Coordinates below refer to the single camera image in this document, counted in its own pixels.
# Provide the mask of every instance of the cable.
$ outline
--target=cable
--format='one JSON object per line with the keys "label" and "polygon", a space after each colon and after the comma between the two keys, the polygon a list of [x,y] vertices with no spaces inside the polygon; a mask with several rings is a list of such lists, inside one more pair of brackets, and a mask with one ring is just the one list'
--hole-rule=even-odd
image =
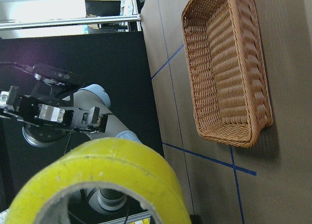
{"label": "cable", "polygon": [[70,131],[70,133],[69,133],[69,137],[68,137],[67,145],[65,147],[64,155],[67,153],[67,148],[70,145],[71,139],[72,139],[72,131]]}
{"label": "cable", "polygon": [[80,222],[81,224],[87,224],[84,221],[82,221],[81,219],[79,219],[75,214],[73,214],[71,211],[68,211],[69,215],[72,216],[74,219],[76,219],[78,222]]}
{"label": "cable", "polygon": [[17,62],[0,62],[0,66],[13,66],[19,70],[22,70],[23,72],[32,74],[31,71],[33,69],[33,67],[28,66],[28,65],[24,65],[24,64],[20,64]]}
{"label": "cable", "polygon": [[125,222],[123,224],[127,224],[128,217],[129,217],[129,199],[127,197],[127,216],[126,216]]}

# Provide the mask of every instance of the floor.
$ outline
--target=floor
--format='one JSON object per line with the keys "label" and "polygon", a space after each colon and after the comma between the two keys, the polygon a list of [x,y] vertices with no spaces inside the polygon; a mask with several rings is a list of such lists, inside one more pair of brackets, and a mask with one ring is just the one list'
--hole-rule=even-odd
{"label": "floor", "polygon": [[274,124],[251,149],[201,139],[181,30],[188,0],[146,0],[142,27],[165,158],[204,224],[312,223],[312,0],[254,0]]}

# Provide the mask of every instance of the screw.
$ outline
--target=screw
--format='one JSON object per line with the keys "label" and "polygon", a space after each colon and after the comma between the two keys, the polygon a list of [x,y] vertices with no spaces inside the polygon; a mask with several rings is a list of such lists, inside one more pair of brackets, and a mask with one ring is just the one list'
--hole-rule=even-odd
{"label": "screw", "polygon": [[7,99],[8,99],[8,95],[3,94],[0,96],[0,101],[6,102]]}

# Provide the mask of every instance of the yellow tape roll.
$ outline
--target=yellow tape roll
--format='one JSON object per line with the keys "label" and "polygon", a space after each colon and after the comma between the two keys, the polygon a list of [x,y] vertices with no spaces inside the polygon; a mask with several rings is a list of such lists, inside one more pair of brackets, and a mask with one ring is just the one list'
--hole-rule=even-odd
{"label": "yellow tape roll", "polygon": [[5,223],[40,224],[50,207],[87,187],[134,197],[158,224],[191,223],[169,164],[149,147],[117,138],[86,142],[36,174],[12,202]]}

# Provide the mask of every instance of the white wall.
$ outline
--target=white wall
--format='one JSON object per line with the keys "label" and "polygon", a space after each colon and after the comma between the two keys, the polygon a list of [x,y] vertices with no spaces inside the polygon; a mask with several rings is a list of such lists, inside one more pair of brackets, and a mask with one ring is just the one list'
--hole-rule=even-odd
{"label": "white wall", "polygon": [[[85,17],[84,0],[0,0],[0,22],[41,21]],[[83,25],[0,31],[0,37],[45,37],[82,34]]]}

